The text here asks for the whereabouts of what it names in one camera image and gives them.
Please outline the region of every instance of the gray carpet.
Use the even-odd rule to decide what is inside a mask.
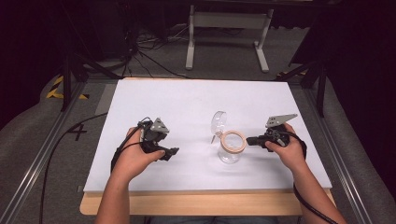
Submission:
[[[270,30],[264,45],[270,73],[260,70],[254,49],[251,47],[256,32],[244,31],[239,35],[226,35],[219,31],[202,31],[196,37],[196,51],[192,71],[186,71],[187,41],[179,40],[161,49],[147,51],[147,55],[178,74],[202,79],[270,80],[277,73],[288,71],[288,63],[304,38],[306,30]],[[154,77],[175,77],[147,58],[136,56]],[[103,62],[104,65],[114,62]],[[149,77],[148,72],[132,59],[125,76]],[[115,71],[122,73],[122,68]],[[50,128],[59,115],[60,99],[46,99],[52,81],[43,90],[40,104],[17,116],[0,132],[0,211],[5,211],[26,170],[45,141]],[[80,120],[106,112],[114,92],[114,81],[102,75],[91,75],[83,93],[88,100],[77,100],[62,132]],[[308,131],[333,184],[332,195],[348,223],[358,223],[339,175],[330,159],[329,146],[319,128],[315,112],[309,105],[305,91],[290,84]],[[105,117],[85,122],[88,131],[76,141],[75,134],[67,134],[51,161],[45,196],[44,223],[89,223],[94,217],[79,212],[82,192],[78,186],[85,184]],[[328,82],[325,95],[325,121],[335,143],[339,146],[348,171],[352,174],[361,198],[373,223],[394,223],[396,208],[392,197],[369,162],[353,132],[342,107]],[[15,223],[37,223],[43,173],[29,193],[18,213]],[[296,217],[280,217],[280,223],[296,223]],[[142,223],[142,217],[133,217],[133,223]]]

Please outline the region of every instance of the dark background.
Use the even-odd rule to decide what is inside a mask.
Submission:
[[[61,5],[47,0],[1,1],[0,128],[38,103],[40,92],[59,73],[64,56],[70,50],[94,60],[125,54],[123,33],[117,32],[124,29],[123,17],[115,14],[118,12],[116,1],[111,2],[112,7],[108,9],[113,12],[111,15],[101,14],[103,2],[100,1],[65,2]],[[298,12],[279,10],[275,12],[272,26],[314,24],[295,62],[307,62],[322,53],[329,55],[328,77],[337,97],[375,169],[395,197],[396,94],[392,69],[396,65],[396,17],[390,1],[343,1],[343,4],[347,5],[347,12],[335,18],[327,13],[318,17],[302,13],[299,17]],[[129,25],[137,30],[139,26],[146,26],[161,37],[167,27],[185,22],[188,10],[186,6],[141,7],[134,14],[140,22],[132,21]],[[118,21],[120,26],[106,26],[100,20]],[[102,35],[109,36],[101,36],[100,41],[95,28],[113,30],[103,32]],[[103,41],[109,38],[119,40],[119,44]],[[328,50],[324,46],[332,41],[335,44],[331,52],[323,52]]]

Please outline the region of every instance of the forearm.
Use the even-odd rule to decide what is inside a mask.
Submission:
[[[300,195],[312,207],[337,223],[346,223],[306,164],[292,171]],[[306,223],[327,223],[301,204]]]
[[[95,223],[129,223],[128,184],[116,175],[106,184]]]

